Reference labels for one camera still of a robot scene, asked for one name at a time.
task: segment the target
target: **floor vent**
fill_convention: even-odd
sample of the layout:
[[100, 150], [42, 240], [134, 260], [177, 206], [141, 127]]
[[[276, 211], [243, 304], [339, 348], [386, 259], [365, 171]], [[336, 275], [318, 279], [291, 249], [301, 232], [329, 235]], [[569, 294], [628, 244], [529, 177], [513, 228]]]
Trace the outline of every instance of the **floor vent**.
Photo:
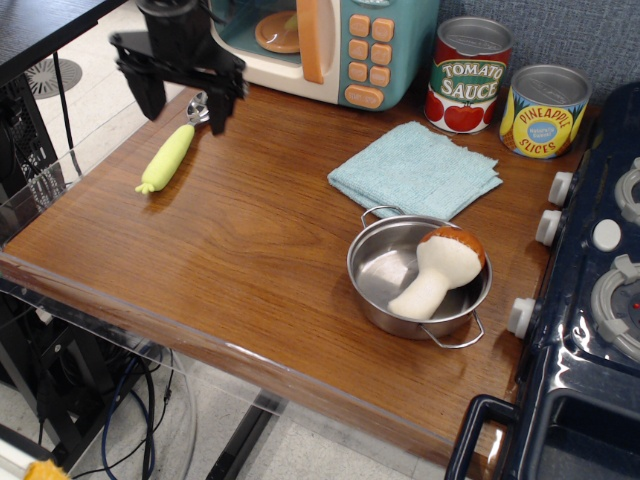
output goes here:
[[[82, 78], [82, 68], [71, 60], [60, 59], [59, 62], [62, 86], [66, 92], [78, 84]], [[29, 87], [36, 100], [60, 94], [53, 59], [46, 58], [36, 63], [25, 73], [29, 81]]]

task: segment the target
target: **stainless steel pot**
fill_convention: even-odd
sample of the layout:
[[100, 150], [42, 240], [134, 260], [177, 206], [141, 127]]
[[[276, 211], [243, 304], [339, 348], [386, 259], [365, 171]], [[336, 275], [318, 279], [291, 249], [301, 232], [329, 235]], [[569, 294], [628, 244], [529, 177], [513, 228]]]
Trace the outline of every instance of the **stainless steel pot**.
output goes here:
[[[381, 208], [400, 215], [367, 224], [367, 215]], [[413, 340], [432, 339], [442, 348], [464, 348], [484, 335], [484, 327], [475, 309], [482, 303], [492, 282], [491, 262], [471, 283], [449, 290], [442, 304], [429, 320], [401, 317], [388, 310], [396, 298], [418, 275], [416, 248], [432, 230], [452, 223], [432, 217], [405, 215], [398, 207], [379, 206], [362, 215], [364, 230], [356, 237], [347, 254], [351, 282], [361, 300], [366, 317], [385, 332]], [[480, 329], [476, 338], [462, 344], [445, 344], [439, 337], [448, 335], [473, 317]]]

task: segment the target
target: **blue towel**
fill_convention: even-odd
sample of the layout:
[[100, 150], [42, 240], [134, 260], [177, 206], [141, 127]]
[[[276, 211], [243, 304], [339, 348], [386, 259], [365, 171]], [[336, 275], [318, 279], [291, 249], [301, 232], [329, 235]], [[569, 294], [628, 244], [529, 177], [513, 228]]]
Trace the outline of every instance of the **blue towel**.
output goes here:
[[[329, 183], [366, 209], [451, 220], [502, 183], [496, 160], [455, 145], [418, 122], [399, 125], [332, 171]], [[380, 217], [397, 215], [389, 209]]]

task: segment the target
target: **gray wall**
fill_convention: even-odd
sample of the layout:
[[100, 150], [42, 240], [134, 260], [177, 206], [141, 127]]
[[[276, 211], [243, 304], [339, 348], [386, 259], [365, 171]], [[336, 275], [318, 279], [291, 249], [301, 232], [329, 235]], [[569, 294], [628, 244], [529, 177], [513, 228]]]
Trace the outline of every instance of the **gray wall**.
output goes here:
[[640, 81], [640, 0], [441, 0], [438, 23], [486, 17], [515, 36], [505, 85], [525, 65], [582, 69], [601, 105], [616, 87]]

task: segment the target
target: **wooden countertop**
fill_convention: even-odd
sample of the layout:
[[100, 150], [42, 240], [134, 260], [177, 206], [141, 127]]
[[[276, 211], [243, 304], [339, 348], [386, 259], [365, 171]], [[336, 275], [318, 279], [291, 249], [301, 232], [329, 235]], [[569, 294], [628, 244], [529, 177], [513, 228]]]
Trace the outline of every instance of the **wooden countertop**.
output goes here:
[[[503, 185], [453, 222], [493, 265], [476, 345], [444, 350], [369, 323], [346, 268], [363, 209], [327, 182], [334, 168], [396, 125], [418, 121], [422, 95], [382, 113], [253, 86], [224, 135], [197, 131], [164, 191], [134, 192], [159, 146], [186, 122], [185, 90], [49, 210], [0, 258], [8, 279], [217, 366], [431, 460], [446, 462], [477, 394], [513, 400], [522, 342], [507, 332], [516, 297], [535, 297], [549, 249], [534, 240], [570, 154], [510, 152], [494, 124], [454, 141], [499, 160]], [[456, 332], [476, 335], [473, 322]]]

